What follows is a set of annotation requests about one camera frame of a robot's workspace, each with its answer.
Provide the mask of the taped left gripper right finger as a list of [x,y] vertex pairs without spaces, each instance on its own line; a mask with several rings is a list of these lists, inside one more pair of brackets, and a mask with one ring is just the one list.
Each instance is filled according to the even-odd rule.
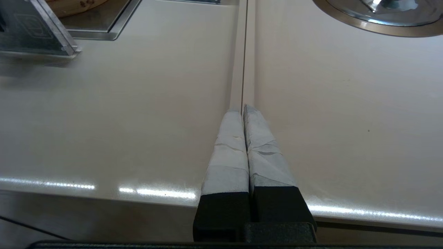
[[261,112],[243,112],[254,222],[309,223],[317,228],[278,142]]

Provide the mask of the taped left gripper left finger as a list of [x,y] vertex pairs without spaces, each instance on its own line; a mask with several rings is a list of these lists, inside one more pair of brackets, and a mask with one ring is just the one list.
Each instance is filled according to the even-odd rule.
[[220,123],[193,220],[195,242],[238,242],[250,222],[250,172],[242,117],[236,109]]

